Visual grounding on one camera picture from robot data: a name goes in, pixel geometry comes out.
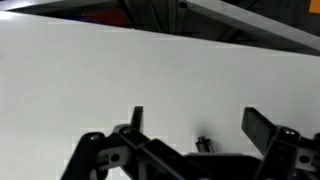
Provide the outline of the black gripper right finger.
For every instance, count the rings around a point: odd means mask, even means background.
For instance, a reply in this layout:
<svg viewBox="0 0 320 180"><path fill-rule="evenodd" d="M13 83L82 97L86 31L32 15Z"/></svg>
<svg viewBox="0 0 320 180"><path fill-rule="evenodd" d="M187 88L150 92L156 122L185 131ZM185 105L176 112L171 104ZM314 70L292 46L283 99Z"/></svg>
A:
<svg viewBox="0 0 320 180"><path fill-rule="evenodd" d="M263 155L254 180L320 180L320 133L306 138L253 107L244 108L241 128Z"/></svg>

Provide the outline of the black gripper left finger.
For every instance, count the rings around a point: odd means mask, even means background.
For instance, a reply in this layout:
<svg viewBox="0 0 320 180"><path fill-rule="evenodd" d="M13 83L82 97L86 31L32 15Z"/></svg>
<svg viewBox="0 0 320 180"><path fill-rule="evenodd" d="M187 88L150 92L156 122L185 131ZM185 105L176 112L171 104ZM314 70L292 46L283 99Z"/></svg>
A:
<svg viewBox="0 0 320 180"><path fill-rule="evenodd" d="M117 125L109 136L84 134L60 180L106 180L120 167L131 180L213 180L204 168L158 139L141 131L143 107L136 106L129 124Z"/></svg>

